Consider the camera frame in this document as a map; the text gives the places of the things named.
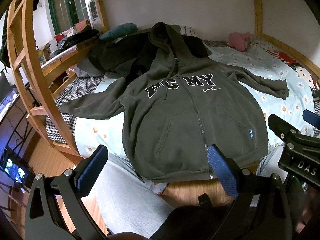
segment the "hello kitty face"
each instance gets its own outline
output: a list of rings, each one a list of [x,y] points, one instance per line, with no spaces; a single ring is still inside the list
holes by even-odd
[[[309,73],[308,70],[306,70],[303,67],[296,67],[296,72],[298,73],[298,76],[302,77],[311,88],[316,89],[316,90],[319,89],[318,83],[312,77],[312,75]]]

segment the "blue gripper pad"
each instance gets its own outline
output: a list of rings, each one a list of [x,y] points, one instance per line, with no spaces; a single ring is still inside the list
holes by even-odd
[[[320,130],[320,116],[306,109],[303,111],[302,117],[303,120]]]
[[[207,157],[226,194],[236,199],[239,195],[237,177],[233,174],[227,162],[213,145],[208,148]]]
[[[85,197],[90,193],[107,160],[107,147],[99,145],[88,159],[79,163],[75,169],[78,171],[75,175],[75,186],[79,197]]]

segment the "gray zip-up hoodie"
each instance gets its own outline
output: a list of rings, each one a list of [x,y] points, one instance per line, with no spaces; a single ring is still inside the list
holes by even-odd
[[[69,101],[60,111],[91,119],[124,111],[125,153],[137,173],[154,182],[209,179],[211,144],[240,167],[268,154],[262,110],[239,81],[285,99],[285,80],[195,58],[164,23],[153,26],[149,39],[159,49],[148,72],[129,85],[120,78],[105,92]]]

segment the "hoodie sleeve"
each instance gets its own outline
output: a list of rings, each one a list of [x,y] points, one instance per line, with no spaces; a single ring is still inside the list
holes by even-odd
[[[121,112],[124,107],[121,100],[126,97],[127,82],[119,78],[106,91],[84,95],[68,101],[59,108],[63,114],[72,114],[89,119],[108,119]]]
[[[269,78],[252,74],[249,70],[238,66],[222,64],[220,72],[228,78],[242,82],[262,93],[270,94],[276,98],[286,99],[289,96],[289,89],[286,80],[271,80]]]

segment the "pink plush toy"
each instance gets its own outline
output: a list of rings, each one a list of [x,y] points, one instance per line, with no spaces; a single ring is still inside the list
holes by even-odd
[[[249,38],[250,35],[251,34],[249,32],[245,34],[230,33],[228,37],[228,46],[235,48],[237,51],[246,51],[248,44],[244,41],[244,39]]]

